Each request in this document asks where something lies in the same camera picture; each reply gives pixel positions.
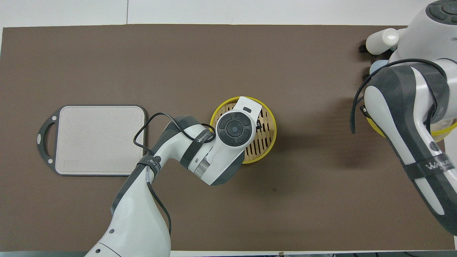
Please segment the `yellow steamer basket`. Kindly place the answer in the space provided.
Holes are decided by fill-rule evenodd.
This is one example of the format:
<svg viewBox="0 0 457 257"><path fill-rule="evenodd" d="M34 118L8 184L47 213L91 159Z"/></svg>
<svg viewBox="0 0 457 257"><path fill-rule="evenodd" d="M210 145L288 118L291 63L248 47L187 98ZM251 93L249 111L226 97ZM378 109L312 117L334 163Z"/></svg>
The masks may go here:
<svg viewBox="0 0 457 257"><path fill-rule="evenodd" d="M256 101L262 106L261 112L258 116L258 119L262 123L262 129L256 132L256 136L246 148L245 148L245 159L242 164L247 165L250 163L257 162L264 158L273 148L273 145L277 137L277 125L276 119L268 106L261 102L260 100L247 97L253 101ZM210 120L210 125L215 127L217 121L220 117L226 112L232 110L235 107L239 97L233 97L227 99L222 104L220 104L215 111Z"/></svg>

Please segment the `yellow-rimmed container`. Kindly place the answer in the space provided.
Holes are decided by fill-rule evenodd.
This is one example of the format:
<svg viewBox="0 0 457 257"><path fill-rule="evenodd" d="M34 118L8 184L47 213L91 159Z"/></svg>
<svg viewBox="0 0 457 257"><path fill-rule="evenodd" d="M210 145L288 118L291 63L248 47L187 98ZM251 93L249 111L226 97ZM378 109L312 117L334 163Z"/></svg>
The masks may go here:
<svg viewBox="0 0 457 257"><path fill-rule="evenodd" d="M373 122L372 119L366 118L367 122L370 126L382 137L385 138L385 135L382 133L379 127ZM446 119L436 122L435 124L431 124L431 136L435 142L439 142L443 140L452 130L457 128L457 118L455 119Z"/></svg>

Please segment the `black cup rack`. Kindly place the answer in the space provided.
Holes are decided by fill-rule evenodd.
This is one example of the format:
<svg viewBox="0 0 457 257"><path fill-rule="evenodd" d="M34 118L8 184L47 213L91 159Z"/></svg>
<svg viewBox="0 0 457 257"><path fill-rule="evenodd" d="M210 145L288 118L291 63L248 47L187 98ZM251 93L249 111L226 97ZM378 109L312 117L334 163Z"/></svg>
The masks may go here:
<svg viewBox="0 0 457 257"><path fill-rule="evenodd" d="M364 75L362 75L362 81L364 81L370 75L370 67L371 67L374 59L373 59L373 55L367 50L366 44L361 44L358 48L358 52L362 55L363 58L370 61L370 64L368 65L368 70L364 72Z"/></svg>

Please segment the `white cutting board grey rim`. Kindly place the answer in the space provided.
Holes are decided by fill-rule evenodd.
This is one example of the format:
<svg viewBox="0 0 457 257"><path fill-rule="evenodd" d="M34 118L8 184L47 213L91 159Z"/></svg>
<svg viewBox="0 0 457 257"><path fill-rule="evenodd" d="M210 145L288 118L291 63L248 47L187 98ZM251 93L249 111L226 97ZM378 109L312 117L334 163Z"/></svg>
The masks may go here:
<svg viewBox="0 0 457 257"><path fill-rule="evenodd" d="M61 176L128 177L144 154L134 136L146 117L138 105L64 106L42 124L37 149Z"/></svg>

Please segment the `brown table mat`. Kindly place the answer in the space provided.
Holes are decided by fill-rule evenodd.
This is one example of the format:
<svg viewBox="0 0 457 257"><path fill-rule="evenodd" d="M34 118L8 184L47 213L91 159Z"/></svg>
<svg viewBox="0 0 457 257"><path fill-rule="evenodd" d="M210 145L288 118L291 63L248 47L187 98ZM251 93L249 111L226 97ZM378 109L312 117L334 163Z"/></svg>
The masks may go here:
<svg viewBox="0 0 457 257"><path fill-rule="evenodd" d="M62 177L39 155L65 105L139 105L210 121L250 96L273 112L272 150L208 186L175 160L153 188L187 251L448 250L387 140L351 104L384 26L118 25L4 28L0 251L88 251L124 177Z"/></svg>

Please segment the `light blue cup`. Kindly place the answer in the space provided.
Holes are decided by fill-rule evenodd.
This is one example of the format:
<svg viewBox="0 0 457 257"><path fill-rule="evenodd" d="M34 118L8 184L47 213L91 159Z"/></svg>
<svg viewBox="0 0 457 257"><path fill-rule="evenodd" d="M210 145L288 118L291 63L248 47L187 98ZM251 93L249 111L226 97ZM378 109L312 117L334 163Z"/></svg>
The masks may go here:
<svg viewBox="0 0 457 257"><path fill-rule="evenodd" d="M388 60L377 60L374 63L371 64L370 69L369 69L369 74L371 75L373 72L378 70L379 68L382 68L384 65L388 64Z"/></svg>

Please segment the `white bottle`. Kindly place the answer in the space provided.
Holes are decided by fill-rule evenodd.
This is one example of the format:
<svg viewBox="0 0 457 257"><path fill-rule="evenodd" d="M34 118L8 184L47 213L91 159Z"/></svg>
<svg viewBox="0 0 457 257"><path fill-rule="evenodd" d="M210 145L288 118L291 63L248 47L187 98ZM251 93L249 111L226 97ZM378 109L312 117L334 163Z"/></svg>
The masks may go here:
<svg viewBox="0 0 457 257"><path fill-rule="evenodd" d="M365 46L367 51L373 55L379 55L398 44L400 33L393 28L378 31L367 37Z"/></svg>

